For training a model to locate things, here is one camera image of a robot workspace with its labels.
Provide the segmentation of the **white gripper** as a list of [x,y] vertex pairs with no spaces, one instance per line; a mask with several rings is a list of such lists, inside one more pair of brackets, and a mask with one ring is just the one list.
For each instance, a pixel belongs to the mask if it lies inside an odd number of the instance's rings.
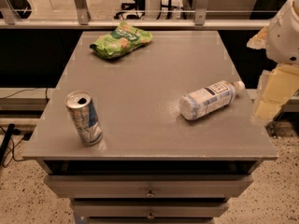
[[264,49],[278,63],[263,71],[253,103],[251,122],[266,126],[299,90],[299,0],[287,0],[276,16],[247,43],[250,49]]

